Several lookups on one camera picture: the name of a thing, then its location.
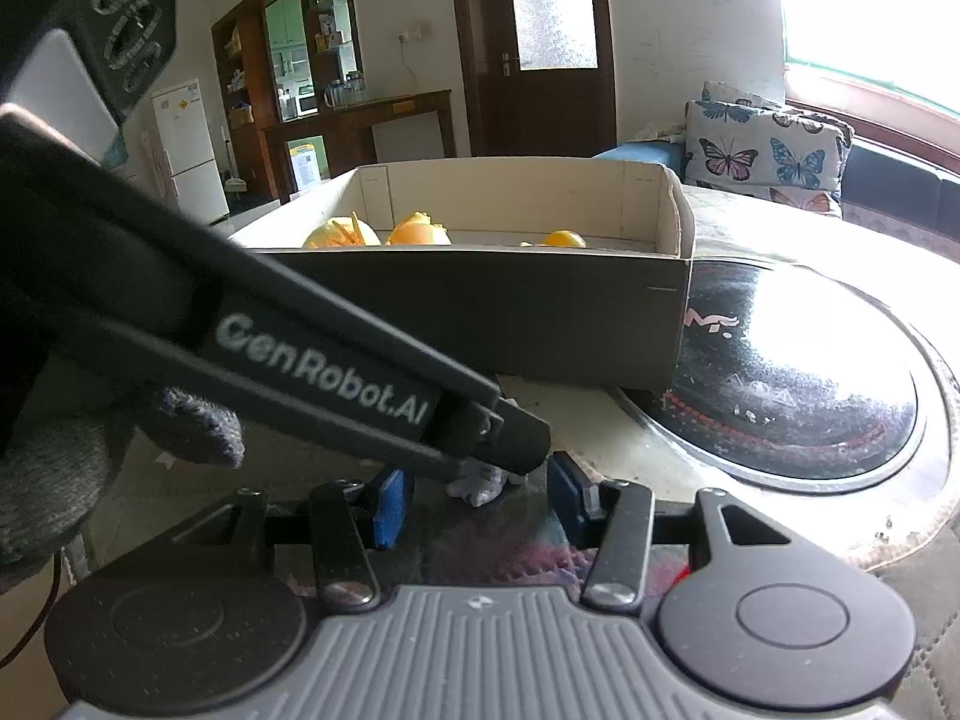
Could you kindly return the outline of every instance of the ridged gray surface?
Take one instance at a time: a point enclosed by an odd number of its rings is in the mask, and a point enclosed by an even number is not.
[[[196,720],[581,720],[756,717],[694,690],[624,617],[561,587],[402,587],[325,622],[277,682]],[[856,720],[896,718],[875,706]],[[64,720],[116,720],[79,704]]]

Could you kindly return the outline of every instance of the blue butterfly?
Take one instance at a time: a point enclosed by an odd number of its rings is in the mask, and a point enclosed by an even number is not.
[[[746,122],[749,122],[750,117],[754,114],[750,108],[745,108],[743,105],[730,105],[729,103],[704,103],[702,100],[694,101],[699,105],[700,108],[704,109],[704,116],[706,116],[708,119],[720,119],[723,117],[723,121],[726,122],[727,117],[730,117],[735,122],[746,124]]]
[[[797,159],[779,138],[770,139],[770,148],[774,151],[774,161],[780,165],[776,169],[776,177],[781,183],[819,189],[817,174],[824,171],[824,158],[827,156],[822,148],[811,151],[803,161]]]

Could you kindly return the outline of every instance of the brown door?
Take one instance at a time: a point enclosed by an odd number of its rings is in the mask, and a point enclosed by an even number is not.
[[[454,0],[476,156],[616,145],[607,0]]]

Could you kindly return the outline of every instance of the white refrigerator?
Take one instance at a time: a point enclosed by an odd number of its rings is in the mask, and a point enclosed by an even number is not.
[[[200,84],[189,81],[151,95],[160,149],[167,173],[167,194],[181,213],[203,224],[229,213],[213,144],[206,128]]]

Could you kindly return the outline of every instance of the window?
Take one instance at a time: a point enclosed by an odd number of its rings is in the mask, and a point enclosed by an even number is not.
[[[781,4],[789,65],[835,71],[960,117],[960,41],[953,27],[960,0],[781,0]],[[822,100],[808,101],[829,106]],[[848,112],[886,124],[870,111]]]

